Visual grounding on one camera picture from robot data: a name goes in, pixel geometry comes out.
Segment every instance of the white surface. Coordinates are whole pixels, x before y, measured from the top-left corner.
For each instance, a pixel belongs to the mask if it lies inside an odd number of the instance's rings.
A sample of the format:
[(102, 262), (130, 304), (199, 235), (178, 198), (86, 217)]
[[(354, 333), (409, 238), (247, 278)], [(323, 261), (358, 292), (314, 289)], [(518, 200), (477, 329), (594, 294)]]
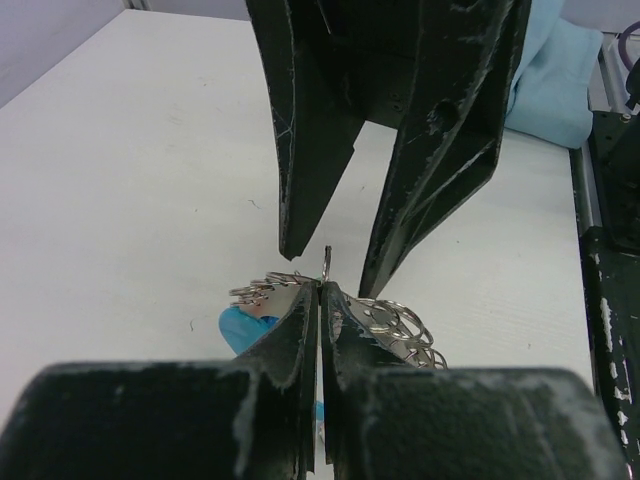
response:
[[(52, 362), (231, 357), (226, 292), (267, 270), (317, 276), (327, 243), (355, 293), (393, 139), (365, 126), (289, 264), (250, 24), (121, 14), (0, 110), (0, 419)], [(572, 195), (566, 150), (507, 133), (494, 179), (383, 296), (425, 319), (451, 366), (590, 382)]]
[(0, 0), (0, 107), (123, 10), (122, 0)]

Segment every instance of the folded fabric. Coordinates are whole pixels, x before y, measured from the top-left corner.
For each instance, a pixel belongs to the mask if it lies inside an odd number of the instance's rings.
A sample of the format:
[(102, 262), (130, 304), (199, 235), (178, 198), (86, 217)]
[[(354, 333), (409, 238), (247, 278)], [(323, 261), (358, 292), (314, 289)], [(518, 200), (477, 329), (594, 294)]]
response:
[(533, 0), (505, 126), (578, 148), (591, 132), (587, 89), (603, 35), (561, 19), (561, 8)]

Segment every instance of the blue cloth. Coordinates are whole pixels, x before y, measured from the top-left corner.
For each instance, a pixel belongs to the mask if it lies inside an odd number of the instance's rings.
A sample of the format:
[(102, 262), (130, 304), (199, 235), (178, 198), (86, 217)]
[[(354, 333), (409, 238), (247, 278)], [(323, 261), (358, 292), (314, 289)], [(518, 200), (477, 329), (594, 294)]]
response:
[(587, 89), (603, 36), (561, 19), (562, 4), (532, 2), (505, 126), (578, 148), (591, 132)]
[[(276, 317), (256, 318), (238, 307), (227, 308), (220, 314), (218, 327), (225, 341), (236, 355), (256, 343), (278, 322)], [(316, 402), (316, 420), (324, 422), (324, 406)]]

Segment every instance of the white table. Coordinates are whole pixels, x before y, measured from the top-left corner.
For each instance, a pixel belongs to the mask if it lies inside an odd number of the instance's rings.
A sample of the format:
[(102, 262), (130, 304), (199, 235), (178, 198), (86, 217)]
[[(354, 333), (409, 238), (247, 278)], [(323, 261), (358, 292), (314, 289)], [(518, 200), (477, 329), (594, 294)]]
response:
[[(394, 135), (365, 125), (290, 264), (251, 26), (121, 14), (0, 110), (0, 423), (53, 362), (231, 357), (227, 291), (267, 270), (317, 276), (325, 244), (355, 293)], [(452, 367), (559, 366), (590, 383), (568, 152), (506, 133), (494, 179), (383, 297), (423, 317)]]

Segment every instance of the wire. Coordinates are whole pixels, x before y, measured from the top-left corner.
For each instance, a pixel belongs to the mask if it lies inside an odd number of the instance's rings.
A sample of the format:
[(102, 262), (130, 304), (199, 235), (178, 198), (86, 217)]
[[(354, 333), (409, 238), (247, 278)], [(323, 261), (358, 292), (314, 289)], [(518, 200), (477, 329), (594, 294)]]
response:
[(631, 58), (629, 58), (627, 43), (629, 43), (629, 37), (636, 30), (640, 30), (640, 22), (629, 25), (627, 29), (620, 34), (620, 38), (618, 39), (618, 54), (620, 55), (620, 60), (622, 60), (622, 63), (629, 71), (633, 68), (633, 62)]

